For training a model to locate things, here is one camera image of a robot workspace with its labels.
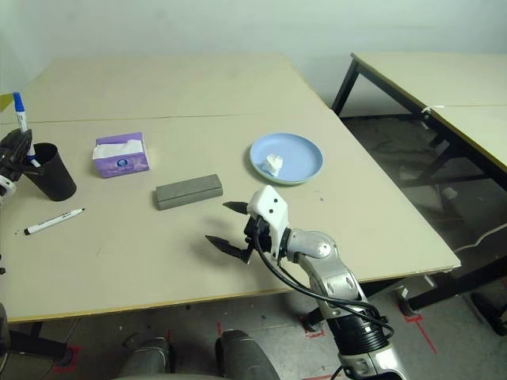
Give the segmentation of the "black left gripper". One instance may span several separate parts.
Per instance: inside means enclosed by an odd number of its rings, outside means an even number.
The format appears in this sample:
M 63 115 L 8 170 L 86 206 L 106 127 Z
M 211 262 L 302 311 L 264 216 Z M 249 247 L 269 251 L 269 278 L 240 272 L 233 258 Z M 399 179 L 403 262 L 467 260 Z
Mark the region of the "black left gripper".
M 21 165 L 24 157 L 35 157 L 32 130 L 12 130 L 1 140 L 1 175 L 13 182 L 17 182 L 22 174 L 44 175 L 41 166 Z

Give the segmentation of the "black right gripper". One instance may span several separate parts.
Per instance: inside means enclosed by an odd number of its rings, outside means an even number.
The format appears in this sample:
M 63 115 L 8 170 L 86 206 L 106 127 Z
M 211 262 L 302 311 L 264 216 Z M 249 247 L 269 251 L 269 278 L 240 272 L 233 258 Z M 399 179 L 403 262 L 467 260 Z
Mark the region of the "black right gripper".
M 250 214 L 247 202 L 228 201 L 223 203 L 223 206 L 242 215 Z M 220 252 L 238 258 L 245 264 L 250 262 L 250 257 L 254 250 L 259 253 L 269 253 L 271 251 L 272 238 L 270 236 L 270 227 L 261 216 L 250 216 L 244 229 L 244 234 L 246 235 L 245 241 L 247 243 L 247 247 L 244 249 L 233 246 L 228 240 L 221 237 L 210 235 L 206 235 L 205 237 Z

